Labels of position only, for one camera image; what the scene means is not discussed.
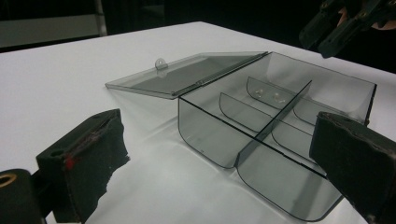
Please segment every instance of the hinged lid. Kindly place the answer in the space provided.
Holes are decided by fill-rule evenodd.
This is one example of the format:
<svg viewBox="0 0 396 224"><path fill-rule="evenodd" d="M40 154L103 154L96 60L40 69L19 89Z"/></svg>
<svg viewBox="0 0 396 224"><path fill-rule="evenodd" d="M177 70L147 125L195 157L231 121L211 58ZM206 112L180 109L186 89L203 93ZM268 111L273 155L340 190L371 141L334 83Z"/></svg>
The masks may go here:
<svg viewBox="0 0 396 224"><path fill-rule="evenodd" d="M266 52L202 53L173 63L158 59L147 71L108 82L110 89L175 99L251 64Z"/></svg>

